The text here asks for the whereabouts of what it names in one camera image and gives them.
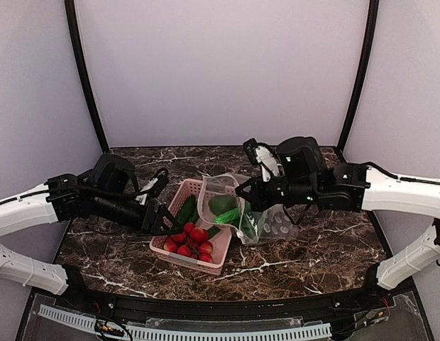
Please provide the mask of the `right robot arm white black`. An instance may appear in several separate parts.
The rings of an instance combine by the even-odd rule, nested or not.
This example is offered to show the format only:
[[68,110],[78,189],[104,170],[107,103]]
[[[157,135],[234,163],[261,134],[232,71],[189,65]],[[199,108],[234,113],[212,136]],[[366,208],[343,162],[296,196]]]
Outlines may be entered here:
[[440,179],[394,174],[373,162],[330,168],[313,137],[293,137],[276,148],[249,139],[243,150],[262,174],[236,187],[236,194],[256,212],[275,205],[316,205],[319,210],[384,210],[432,217],[418,239],[368,269],[366,287],[390,291],[440,260]]

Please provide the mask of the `toy bok choy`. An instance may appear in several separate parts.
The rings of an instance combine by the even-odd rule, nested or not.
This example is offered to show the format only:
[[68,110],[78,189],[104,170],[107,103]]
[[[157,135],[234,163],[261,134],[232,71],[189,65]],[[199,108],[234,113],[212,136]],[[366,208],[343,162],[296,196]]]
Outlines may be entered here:
[[258,226],[255,215],[251,211],[251,205],[249,202],[245,203],[242,218],[241,218],[241,227],[242,233],[245,237],[247,237],[250,242],[258,241]]

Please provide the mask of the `green toy bell pepper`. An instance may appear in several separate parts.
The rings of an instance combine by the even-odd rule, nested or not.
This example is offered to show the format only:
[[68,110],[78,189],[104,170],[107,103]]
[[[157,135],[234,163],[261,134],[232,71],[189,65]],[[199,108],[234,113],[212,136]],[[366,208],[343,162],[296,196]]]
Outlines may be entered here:
[[236,198],[232,195],[216,195],[208,202],[211,213],[219,216],[237,207]]

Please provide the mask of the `clear zip top bag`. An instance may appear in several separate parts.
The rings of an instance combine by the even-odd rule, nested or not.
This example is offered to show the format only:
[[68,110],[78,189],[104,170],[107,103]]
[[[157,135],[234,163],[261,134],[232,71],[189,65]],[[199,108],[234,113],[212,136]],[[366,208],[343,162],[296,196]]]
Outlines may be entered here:
[[[199,193],[197,210],[199,217],[206,223],[217,227],[228,227],[241,240],[243,245],[253,246],[268,244],[280,240],[293,241],[299,236],[299,227],[291,220],[282,205],[275,205],[264,212],[253,212],[257,220],[258,241],[253,243],[244,236],[241,227],[243,214],[242,204],[235,192],[237,186],[248,180],[246,175],[224,173],[216,176],[204,176],[202,189]],[[236,198],[237,207],[241,210],[241,218],[233,224],[215,224],[213,215],[209,209],[209,199],[216,195],[232,195]]]

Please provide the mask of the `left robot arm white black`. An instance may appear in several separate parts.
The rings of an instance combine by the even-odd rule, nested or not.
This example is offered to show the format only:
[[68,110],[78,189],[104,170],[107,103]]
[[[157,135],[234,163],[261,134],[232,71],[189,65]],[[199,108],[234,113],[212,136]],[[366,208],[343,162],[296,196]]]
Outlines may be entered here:
[[[0,200],[0,237],[34,226],[91,216],[146,236],[180,234],[183,224],[156,201],[168,182],[168,171],[161,168],[140,188],[131,162],[103,154],[92,169],[80,175],[59,175]],[[77,268],[38,261],[3,244],[0,244],[0,279],[57,296],[85,287]]]

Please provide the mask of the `dark green toy cucumber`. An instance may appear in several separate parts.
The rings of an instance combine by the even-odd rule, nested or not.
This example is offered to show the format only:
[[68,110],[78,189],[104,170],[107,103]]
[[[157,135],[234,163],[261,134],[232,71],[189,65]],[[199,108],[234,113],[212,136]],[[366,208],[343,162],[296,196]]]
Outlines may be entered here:
[[177,213],[176,219],[180,224],[195,223],[197,221],[197,198],[195,195],[190,195],[184,201],[180,211]]

